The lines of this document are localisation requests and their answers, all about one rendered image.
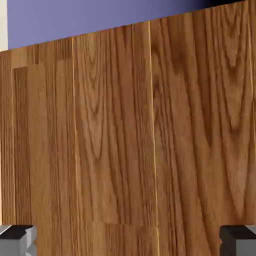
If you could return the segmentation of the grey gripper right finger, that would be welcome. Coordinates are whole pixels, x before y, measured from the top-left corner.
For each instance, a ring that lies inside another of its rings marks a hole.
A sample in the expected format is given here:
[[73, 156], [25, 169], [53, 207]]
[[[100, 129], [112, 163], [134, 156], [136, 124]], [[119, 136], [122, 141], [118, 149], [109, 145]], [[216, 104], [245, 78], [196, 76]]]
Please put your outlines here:
[[222, 225], [219, 256], [256, 256], [256, 225]]

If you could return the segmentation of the cream painted cabinet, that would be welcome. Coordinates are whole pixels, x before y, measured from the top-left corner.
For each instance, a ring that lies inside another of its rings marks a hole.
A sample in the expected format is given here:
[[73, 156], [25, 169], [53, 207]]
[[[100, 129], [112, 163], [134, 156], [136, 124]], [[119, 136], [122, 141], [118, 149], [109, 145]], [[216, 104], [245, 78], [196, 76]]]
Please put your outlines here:
[[7, 0], [0, 0], [0, 52], [8, 50]]

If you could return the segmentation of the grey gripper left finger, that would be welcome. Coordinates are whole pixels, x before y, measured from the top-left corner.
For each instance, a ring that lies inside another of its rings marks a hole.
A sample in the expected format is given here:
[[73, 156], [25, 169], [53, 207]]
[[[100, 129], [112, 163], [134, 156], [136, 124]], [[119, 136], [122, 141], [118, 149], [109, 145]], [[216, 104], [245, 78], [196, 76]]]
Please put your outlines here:
[[37, 256], [35, 225], [0, 225], [0, 256]]

